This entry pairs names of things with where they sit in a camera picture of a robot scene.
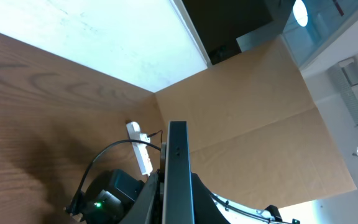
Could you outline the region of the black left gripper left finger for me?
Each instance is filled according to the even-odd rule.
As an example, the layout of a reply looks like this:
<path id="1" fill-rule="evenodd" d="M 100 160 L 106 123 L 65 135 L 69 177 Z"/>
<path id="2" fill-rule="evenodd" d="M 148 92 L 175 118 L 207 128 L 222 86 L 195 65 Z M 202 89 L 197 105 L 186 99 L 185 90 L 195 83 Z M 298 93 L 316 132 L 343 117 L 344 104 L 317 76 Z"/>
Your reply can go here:
<path id="1" fill-rule="evenodd" d="M 151 173 L 132 208 L 119 224 L 162 224 L 161 172 Z"/>

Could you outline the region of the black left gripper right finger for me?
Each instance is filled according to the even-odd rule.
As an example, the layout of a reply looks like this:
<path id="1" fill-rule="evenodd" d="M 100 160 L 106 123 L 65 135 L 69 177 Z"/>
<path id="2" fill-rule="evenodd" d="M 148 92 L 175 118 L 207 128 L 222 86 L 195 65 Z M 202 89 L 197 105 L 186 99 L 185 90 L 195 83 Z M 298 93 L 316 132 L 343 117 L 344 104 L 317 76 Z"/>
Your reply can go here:
<path id="1" fill-rule="evenodd" d="M 209 195 L 199 176 L 191 174 L 193 210 L 196 224 L 229 224 Z"/>

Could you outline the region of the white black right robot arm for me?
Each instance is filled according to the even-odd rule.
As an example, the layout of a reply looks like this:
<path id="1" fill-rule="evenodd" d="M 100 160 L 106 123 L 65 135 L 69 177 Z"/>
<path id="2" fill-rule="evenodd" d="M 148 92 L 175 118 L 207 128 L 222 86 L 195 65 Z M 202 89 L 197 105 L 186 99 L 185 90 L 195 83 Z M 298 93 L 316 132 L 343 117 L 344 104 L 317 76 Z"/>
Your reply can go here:
<path id="1" fill-rule="evenodd" d="M 197 174 L 191 175 L 191 181 L 193 223 L 230 223 L 229 213 L 243 223 L 283 223 L 273 205 L 263 210 L 240 208 L 212 193 Z M 162 223 L 163 183 L 158 173 L 143 182 L 123 170 L 104 171 L 64 211 L 79 223 Z"/>

